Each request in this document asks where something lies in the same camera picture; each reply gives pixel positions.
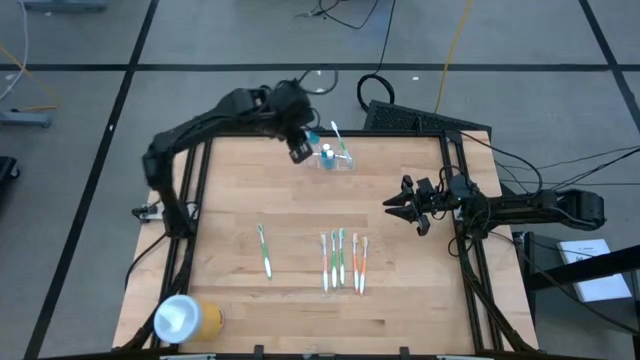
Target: wooden tabletop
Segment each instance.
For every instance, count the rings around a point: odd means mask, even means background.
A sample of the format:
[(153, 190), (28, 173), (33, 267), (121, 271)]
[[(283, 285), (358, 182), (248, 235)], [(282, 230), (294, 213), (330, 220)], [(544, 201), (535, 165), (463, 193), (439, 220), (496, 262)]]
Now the wooden tabletop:
[[(488, 142), (486, 133), (473, 134)], [(415, 224), (385, 214), (381, 205), (399, 192), (402, 175), (436, 183), (438, 140), (345, 140), (353, 171), (293, 165), (286, 146), (266, 138), (214, 141), (189, 294), (218, 304), (226, 322), (216, 341), (184, 344), (182, 351), (250, 353), (262, 344), (268, 353), (397, 354), (400, 346), (412, 354), (473, 353), (460, 263), (447, 253), (454, 236), (450, 216), (430, 219), (428, 235), (418, 237)], [(334, 138), (326, 141), (337, 145)], [(500, 195), (491, 151), (471, 140), (464, 149), (473, 181), (487, 196)], [(185, 159), (180, 155), (177, 188)], [(265, 228), (272, 281), (264, 271), (258, 223)], [(347, 232), (347, 286), (325, 295), (320, 234), (338, 228)], [(160, 222), (144, 225), (136, 254), (163, 231)], [(508, 227), (496, 231), (510, 235)], [(363, 297), (352, 286), (354, 232), (369, 239)], [(496, 304), (537, 346), (513, 246), (493, 236), (484, 244)], [(168, 241), (132, 274), (114, 345), (126, 342), (156, 304), (167, 248)], [(479, 312), (490, 346), (481, 305)]]

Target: yellow cup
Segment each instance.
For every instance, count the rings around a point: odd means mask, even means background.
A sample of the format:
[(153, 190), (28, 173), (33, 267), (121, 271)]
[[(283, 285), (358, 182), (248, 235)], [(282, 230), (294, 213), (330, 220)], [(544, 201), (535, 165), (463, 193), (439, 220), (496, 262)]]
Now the yellow cup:
[(222, 309), (187, 295), (169, 297), (160, 304), (153, 318), (156, 335), (170, 344), (213, 341), (223, 325)]

